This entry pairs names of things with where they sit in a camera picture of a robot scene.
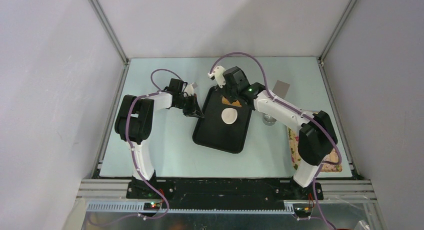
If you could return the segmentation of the wooden dough roller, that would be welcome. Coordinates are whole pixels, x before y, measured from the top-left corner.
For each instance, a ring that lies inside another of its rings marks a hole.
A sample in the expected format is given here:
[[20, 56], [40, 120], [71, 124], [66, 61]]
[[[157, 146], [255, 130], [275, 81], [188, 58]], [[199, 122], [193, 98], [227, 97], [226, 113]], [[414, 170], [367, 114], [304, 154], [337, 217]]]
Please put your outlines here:
[[228, 99], [226, 99], [224, 96], [221, 98], [221, 103], [224, 105], [228, 105], [228, 106], [232, 106], [232, 107], [242, 107], [242, 105], [240, 104], [240, 102], [238, 100], [234, 101], [234, 102], [230, 102]]

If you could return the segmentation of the black baking tray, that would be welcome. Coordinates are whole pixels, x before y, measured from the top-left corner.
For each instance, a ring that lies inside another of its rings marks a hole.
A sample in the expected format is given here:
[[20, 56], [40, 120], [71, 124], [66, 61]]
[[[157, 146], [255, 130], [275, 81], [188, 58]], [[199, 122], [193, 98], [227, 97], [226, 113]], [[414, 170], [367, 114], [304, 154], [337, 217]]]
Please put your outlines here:
[[[218, 86], [209, 89], [202, 107], [204, 117], [198, 119], [192, 140], [201, 146], [238, 154], [244, 149], [252, 110], [223, 104], [222, 97]], [[230, 107], [237, 111], [237, 118], [234, 123], [226, 124], [222, 111]]]

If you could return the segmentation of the white dough ball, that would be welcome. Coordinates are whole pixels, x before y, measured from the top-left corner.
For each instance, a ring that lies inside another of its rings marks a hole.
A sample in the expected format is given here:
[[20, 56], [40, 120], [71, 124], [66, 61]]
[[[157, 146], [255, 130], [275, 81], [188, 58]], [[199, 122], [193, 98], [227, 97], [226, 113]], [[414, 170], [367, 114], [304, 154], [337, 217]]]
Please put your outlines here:
[[234, 108], [225, 108], [221, 112], [221, 119], [227, 125], [233, 124], [237, 120], [237, 118], [238, 118], [238, 112]]

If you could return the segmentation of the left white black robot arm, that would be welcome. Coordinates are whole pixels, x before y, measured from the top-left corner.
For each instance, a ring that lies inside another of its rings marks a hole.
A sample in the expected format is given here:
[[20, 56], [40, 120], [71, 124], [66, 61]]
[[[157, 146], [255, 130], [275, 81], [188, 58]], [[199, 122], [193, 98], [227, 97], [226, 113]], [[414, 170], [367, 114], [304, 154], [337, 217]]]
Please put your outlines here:
[[145, 198], [158, 192], [148, 139], [153, 128], [154, 113], [163, 109], [180, 109], [186, 117], [203, 118], [195, 89], [196, 83], [172, 78], [163, 90], [154, 93], [123, 97], [114, 124], [115, 132], [125, 141], [131, 154], [133, 174], [131, 183]]

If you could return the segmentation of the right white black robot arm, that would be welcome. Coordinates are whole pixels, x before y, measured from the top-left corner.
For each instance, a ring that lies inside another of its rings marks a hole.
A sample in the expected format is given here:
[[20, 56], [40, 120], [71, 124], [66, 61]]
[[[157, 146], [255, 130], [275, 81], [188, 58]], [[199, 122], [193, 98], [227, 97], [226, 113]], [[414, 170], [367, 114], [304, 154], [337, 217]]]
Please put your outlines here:
[[300, 165], [294, 173], [295, 182], [290, 191], [297, 199], [308, 196], [311, 192], [310, 184], [321, 163], [337, 147], [338, 140], [330, 116], [324, 111], [302, 111], [278, 98], [265, 85], [249, 83], [245, 73], [237, 66], [230, 69], [215, 67], [209, 77], [217, 81], [230, 103], [239, 101], [252, 110], [273, 117], [296, 132]]

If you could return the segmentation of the small round metal cup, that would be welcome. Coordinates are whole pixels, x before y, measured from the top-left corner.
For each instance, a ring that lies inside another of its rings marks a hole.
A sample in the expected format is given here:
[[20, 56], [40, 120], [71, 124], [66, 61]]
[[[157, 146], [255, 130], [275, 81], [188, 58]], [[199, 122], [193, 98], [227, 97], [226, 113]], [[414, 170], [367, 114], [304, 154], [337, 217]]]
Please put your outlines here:
[[277, 120], [274, 117], [267, 115], [267, 114], [264, 114], [262, 116], [262, 121], [267, 126], [272, 126], [277, 122]]

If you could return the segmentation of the floral cloth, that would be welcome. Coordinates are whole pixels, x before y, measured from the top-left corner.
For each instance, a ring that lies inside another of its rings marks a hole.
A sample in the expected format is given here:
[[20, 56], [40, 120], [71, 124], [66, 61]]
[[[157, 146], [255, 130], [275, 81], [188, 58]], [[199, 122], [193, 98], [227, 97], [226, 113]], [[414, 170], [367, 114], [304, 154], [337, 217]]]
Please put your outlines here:
[[301, 161], [311, 165], [322, 164], [324, 173], [339, 173], [343, 170], [341, 154], [334, 148], [338, 139], [330, 116], [323, 112], [312, 113], [313, 122], [302, 124], [299, 131], [287, 128], [291, 164], [295, 170]]

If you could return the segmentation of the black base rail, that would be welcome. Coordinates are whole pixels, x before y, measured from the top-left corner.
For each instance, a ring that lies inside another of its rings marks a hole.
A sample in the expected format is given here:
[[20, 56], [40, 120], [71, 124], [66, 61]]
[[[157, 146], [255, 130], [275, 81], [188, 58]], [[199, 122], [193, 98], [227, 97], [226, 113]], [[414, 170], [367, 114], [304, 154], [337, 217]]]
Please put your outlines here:
[[303, 188], [293, 179], [159, 178], [155, 190], [128, 184], [127, 199], [157, 200], [164, 210], [285, 210], [291, 200], [323, 200], [320, 183]]

